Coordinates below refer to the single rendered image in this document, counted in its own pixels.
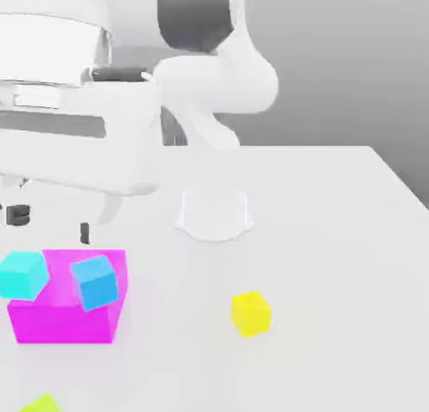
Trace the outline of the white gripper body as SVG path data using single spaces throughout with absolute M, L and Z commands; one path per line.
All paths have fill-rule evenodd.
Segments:
M 163 146 L 153 82 L 0 82 L 0 177 L 149 193 Z

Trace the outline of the small cyan cube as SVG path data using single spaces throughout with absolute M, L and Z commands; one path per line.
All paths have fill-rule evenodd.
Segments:
M 0 297 L 34 301 L 49 281 L 44 255 L 11 251 L 0 261 Z

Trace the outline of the small blue cube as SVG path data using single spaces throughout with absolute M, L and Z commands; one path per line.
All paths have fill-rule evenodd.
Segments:
M 118 300 L 116 272 L 104 255 L 71 265 L 75 294 L 85 312 L 109 305 Z

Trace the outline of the small yellow cube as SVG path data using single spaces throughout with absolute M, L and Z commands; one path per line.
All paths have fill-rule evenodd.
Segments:
M 231 298 L 231 320 L 242 337 L 268 332 L 271 307 L 259 291 L 249 291 Z

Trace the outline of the small lime green cube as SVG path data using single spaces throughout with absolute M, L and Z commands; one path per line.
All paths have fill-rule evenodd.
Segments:
M 26 404 L 18 412 L 62 412 L 62 409 L 54 397 L 50 393 L 46 393 Z

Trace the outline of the large magenta box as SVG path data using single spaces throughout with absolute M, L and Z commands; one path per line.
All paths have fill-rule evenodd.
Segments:
M 123 249 L 44 249 L 47 286 L 34 301 L 11 300 L 9 319 L 19 343 L 111 343 L 127 294 Z M 75 292 L 71 266 L 104 255 L 116 273 L 118 300 L 86 312 Z

